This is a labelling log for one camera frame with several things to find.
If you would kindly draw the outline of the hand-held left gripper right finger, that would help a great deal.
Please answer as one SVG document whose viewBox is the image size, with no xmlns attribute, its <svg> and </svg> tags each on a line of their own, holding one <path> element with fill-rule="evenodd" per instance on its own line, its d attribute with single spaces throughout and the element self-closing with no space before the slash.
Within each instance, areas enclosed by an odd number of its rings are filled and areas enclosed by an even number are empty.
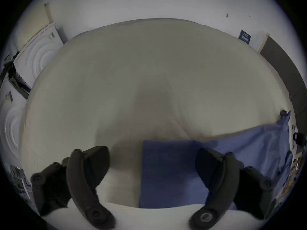
<svg viewBox="0 0 307 230">
<path fill-rule="evenodd" d="M 254 167 L 237 160 L 234 153 L 200 149 L 195 168 L 209 194 L 205 205 L 189 221 L 191 229 L 212 228 L 234 203 L 237 210 L 264 220 L 271 212 L 273 181 Z"/>
</svg>

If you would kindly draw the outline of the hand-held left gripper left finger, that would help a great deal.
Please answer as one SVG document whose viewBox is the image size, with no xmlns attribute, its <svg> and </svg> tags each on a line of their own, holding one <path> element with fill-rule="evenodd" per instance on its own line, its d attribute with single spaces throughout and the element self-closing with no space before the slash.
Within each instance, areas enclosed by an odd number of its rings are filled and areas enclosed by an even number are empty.
<svg viewBox="0 0 307 230">
<path fill-rule="evenodd" d="M 99 202 L 96 188 L 110 167 L 107 146 L 86 151 L 74 149 L 71 155 L 31 176 L 33 199 L 41 217 L 67 208 L 72 199 L 82 216 L 99 230 L 115 227 L 115 217 Z"/>
</svg>

